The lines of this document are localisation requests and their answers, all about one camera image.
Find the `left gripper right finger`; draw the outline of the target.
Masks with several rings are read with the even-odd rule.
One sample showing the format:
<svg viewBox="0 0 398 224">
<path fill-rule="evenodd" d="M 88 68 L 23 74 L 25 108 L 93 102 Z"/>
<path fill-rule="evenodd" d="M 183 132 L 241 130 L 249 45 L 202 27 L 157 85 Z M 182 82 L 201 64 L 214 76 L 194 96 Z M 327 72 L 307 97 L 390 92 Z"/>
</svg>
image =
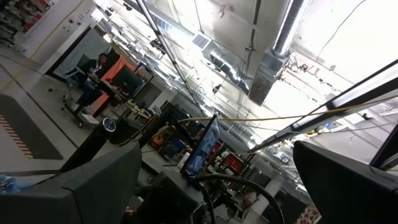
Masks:
<svg viewBox="0 0 398 224">
<path fill-rule="evenodd" d="M 294 163 L 323 224 L 398 224 L 398 176 L 305 141 Z"/>
</svg>

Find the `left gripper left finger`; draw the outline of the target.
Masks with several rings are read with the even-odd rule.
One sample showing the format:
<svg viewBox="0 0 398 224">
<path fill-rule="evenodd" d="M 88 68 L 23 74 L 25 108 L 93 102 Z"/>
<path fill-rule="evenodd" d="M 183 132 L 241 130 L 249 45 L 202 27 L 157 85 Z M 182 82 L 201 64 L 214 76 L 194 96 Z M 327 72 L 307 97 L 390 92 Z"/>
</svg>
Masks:
<svg viewBox="0 0 398 224">
<path fill-rule="evenodd" d="M 0 224 L 120 224 L 141 168 L 139 144 L 14 194 L 0 195 Z"/>
</svg>

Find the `black tower fan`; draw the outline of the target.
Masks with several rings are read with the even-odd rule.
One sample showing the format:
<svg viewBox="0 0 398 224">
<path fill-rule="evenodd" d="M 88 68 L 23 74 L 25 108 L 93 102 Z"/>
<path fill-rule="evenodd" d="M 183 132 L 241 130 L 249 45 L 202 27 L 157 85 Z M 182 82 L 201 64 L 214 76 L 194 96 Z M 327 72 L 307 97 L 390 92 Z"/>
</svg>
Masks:
<svg viewBox="0 0 398 224">
<path fill-rule="evenodd" d="M 91 161 L 115 130 L 115 120 L 104 118 L 71 155 L 66 163 L 64 163 L 59 172 L 68 172 Z"/>
</svg>

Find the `black mat with orange stripes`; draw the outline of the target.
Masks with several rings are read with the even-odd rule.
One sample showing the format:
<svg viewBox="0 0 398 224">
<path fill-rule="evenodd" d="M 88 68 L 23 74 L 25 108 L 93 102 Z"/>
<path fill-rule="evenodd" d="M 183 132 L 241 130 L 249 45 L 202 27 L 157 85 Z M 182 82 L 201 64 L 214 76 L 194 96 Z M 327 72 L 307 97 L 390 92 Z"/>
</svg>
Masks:
<svg viewBox="0 0 398 224">
<path fill-rule="evenodd" d="M 28 159 L 62 160 L 62 155 L 11 96 L 0 94 L 0 127 Z"/>
</svg>

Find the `grey desk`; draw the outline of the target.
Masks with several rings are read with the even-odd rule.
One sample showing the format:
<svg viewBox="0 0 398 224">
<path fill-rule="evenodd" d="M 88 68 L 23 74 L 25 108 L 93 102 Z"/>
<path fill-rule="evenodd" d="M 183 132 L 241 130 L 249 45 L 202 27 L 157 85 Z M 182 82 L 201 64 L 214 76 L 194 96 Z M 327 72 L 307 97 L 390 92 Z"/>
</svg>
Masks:
<svg viewBox="0 0 398 224">
<path fill-rule="evenodd" d="M 204 203 L 200 191 L 189 185 L 182 177 L 176 163 L 167 162 L 148 145 L 142 149 L 137 186 L 144 189 L 142 193 L 136 194 L 142 202 L 151 200 L 164 203 L 169 200 L 169 202 L 192 203 L 198 206 Z"/>
</svg>

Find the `black computer monitor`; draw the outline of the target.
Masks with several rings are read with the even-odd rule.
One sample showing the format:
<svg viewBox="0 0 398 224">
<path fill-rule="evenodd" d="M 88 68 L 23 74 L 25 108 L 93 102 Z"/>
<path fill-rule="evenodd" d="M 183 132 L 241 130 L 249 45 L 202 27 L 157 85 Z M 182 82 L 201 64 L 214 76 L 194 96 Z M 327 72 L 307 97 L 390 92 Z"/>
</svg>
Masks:
<svg viewBox="0 0 398 224">
<path fill-rule="evenodd" d="M 124 65 L 112 79 L 112 84 L 131 98 L 143 84 L 143 80 L 133 70 Z"/>
</svg>

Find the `person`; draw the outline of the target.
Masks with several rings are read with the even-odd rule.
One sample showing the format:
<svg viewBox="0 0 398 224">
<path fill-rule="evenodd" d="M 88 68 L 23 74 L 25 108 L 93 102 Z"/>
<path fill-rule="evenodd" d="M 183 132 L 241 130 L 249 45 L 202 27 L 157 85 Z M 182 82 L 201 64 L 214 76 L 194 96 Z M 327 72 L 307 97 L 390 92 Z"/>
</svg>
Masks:
<svg viewBox="0 0 398 224">
<path fill-rule="evenodd" d="M 73 104 L 73 109 L 77 109 L 79 106 L 86 107 L 97 100 L 102 92 L 96 89 L 96 82 L 99 81 L 104 75 L 103 65 L 107 61 L 107 54 L 102 53 L 97 59 L 91 59 L 87 61 L 82 67 L 83 78 L 80 79 L 79 87 L 83 93 L 79 99 Z"/>
</svg>

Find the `desk monitor with lit screen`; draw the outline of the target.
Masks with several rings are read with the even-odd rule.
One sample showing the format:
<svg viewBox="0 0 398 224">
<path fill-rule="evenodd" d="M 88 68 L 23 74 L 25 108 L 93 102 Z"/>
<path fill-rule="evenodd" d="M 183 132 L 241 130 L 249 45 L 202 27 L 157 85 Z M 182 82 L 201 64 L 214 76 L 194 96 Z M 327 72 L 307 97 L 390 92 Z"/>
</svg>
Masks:
<svg viewBox="0 0 398 224">
<path fill-rule="evenodd" d="M 215 144 L 220 138 L 220 124 L 218 116 L 214 115 L 203 136 L 200 138 L 198 146 L 194 148 L 188 159 L 185 161 L 180 173 L 184 177 L 198 177 L 206 166 L 206 160 L 209 158 Z"/>
</svg>

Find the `orange partition panel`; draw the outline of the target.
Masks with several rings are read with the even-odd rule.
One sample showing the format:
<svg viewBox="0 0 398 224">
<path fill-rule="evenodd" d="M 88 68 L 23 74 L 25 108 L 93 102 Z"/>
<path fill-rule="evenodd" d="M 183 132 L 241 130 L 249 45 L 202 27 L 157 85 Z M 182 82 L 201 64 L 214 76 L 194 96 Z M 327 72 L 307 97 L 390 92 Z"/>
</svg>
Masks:
<svg viewBox="0 0 398 224">
<path fill-rule="evenodd" d="M 127 66 L 127 68 L 130 68 L 131 70 L 136 69 L 136 65 L 133 65 L 130 63 L 130 61 L 126 60 L 125 57 L 120 56 L 117 61 L 115 61 L 112 66 L 106 71 L 106 73 L 102 76 L 101 81 L 106 82 L 107 80 L 113 79 L 116 74 L 120 71 L 120 69 L 123 68 L 123 66 Z M 101 111 L 100 107 L 104 106 L 106 103 L 106 100 L 109 100 L 110 96 L 103 92 L 103 94 L 96 100 L 94 101 L 88 108 L 91 111 L 91 114 L 93 116 L 98 116 Z"/>
</svg>

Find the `silver air duct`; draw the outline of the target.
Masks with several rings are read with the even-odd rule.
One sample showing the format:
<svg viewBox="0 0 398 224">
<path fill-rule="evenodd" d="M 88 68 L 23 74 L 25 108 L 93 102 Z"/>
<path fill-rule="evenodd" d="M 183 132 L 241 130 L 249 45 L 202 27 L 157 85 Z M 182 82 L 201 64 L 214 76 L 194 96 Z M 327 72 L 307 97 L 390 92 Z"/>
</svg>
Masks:
<svg viewBox="0 0 398 224">
<path fill-rule="evenodd" d="M 256 70 L 249 99 L 262 106 L 289 57 L 289 49 L 311 0 L 290 0 L 272 45 Z"/>
</svg>

